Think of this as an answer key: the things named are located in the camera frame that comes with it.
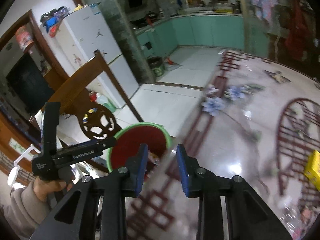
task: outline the gray sleeve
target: gray sleeve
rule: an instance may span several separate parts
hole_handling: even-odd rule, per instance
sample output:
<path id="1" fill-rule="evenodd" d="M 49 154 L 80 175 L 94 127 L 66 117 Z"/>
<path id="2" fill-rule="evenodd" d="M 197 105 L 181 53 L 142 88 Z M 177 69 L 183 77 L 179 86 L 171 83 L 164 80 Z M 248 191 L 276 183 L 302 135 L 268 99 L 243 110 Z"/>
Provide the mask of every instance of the gray sleeve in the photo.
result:
<path id="1" fill-rule="evenodd" d="M 50 209 L 47 202 L 36 197 L 31 182 L 25 190 L 17 189 L 13 192 L 11 205 L 4 205 L 3 212 L 16 234 L 29 238 L 49 214 Z"/>

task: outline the hanging red decoration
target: hanging red decoration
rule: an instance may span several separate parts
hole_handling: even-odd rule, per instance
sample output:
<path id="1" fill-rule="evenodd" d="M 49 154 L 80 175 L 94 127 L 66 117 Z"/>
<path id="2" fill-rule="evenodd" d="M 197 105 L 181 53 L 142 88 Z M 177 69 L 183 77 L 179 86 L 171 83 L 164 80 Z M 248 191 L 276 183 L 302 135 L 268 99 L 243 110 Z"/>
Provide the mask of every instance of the hanging red decoration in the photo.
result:
<path id="1" fill-rule="evenodd" d="M 25 25 L 21 26 L 15 33 L 16 40 L 23 53 L 28 52 L 34 44 L 34 41 Z"/>

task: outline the yellow box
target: yellow box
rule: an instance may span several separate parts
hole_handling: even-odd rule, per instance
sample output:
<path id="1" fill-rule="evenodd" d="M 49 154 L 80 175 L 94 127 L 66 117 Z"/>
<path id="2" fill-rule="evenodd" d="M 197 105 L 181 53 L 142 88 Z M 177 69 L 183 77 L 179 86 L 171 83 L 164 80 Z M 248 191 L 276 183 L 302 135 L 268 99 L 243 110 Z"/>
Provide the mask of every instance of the yellow box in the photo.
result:
<path id="1" fill-rule="evenodd" d="M 320 191 L 320 153 L 316 150 L 310 155 L 304 175 Z"/>

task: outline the refrigerator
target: refrigerator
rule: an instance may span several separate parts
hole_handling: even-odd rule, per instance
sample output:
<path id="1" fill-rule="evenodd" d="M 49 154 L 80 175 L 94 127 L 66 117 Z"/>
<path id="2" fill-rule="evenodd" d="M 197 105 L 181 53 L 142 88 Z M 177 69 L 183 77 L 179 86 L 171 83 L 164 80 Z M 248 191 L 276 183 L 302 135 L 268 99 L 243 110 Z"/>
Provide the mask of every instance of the refrigerator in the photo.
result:
<path id="1" fill-rule="evenodd" d="M 97 4 L 86 6 L 66 16 L 55 38 L 74 72 L 94 57 L 93 52 L 99 49 L 128 98 L 139 88 Z M 95 78 L 87 88 L 105 95 L 118 108 L 125 104 L 105 72 Z"/>

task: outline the hanging cord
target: hanging cord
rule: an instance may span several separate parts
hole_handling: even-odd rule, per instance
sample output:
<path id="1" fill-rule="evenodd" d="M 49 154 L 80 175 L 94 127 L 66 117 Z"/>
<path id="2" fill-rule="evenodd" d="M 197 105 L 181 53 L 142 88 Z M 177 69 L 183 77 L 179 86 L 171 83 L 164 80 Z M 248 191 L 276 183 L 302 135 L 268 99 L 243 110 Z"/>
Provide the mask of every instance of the hanging cord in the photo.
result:
<path id="1" fill-rule="evenodd" d="M 275 41 L 275 61 L 278 62 L 278 42 L 280 40 L 280 37 L 281 37 L 281 25 L 280 25 L 280 22 L 279 22 L 279 17 L 280 17 L 280 14 L 277 15 L 276 19 L 277 19 L 277 25 L 278 25 L 278 37 Z"/>

